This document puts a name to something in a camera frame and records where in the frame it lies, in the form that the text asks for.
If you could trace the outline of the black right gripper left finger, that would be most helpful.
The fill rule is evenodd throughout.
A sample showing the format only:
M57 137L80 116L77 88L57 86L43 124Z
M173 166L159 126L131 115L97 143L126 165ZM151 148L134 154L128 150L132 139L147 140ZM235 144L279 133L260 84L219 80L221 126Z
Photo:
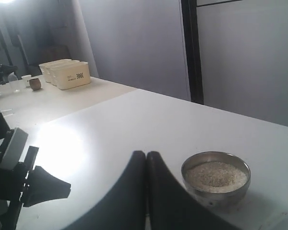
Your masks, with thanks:
M146 155L134 151L122 175L107 194L67 230L144 230Z

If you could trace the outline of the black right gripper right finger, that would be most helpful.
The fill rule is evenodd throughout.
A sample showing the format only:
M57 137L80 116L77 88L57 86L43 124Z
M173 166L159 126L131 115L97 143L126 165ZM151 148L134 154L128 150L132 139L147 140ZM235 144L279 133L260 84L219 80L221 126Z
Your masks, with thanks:
M157 151L147 154L148 206L153 230L237 230L195 201Z

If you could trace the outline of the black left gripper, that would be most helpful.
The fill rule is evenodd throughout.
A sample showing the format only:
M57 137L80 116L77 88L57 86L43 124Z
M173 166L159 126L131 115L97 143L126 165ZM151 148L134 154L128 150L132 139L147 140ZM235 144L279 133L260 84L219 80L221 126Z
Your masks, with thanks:
M9 127L0 111L0 163L14 129ZM22 206L65 199L71 192L70 183L54 177L41 166L32 170L37 153L38 148L30 146L23 162L19 161L12 170L0 168L0 200L10 202L7 211L0 215L0 230L16 229Z

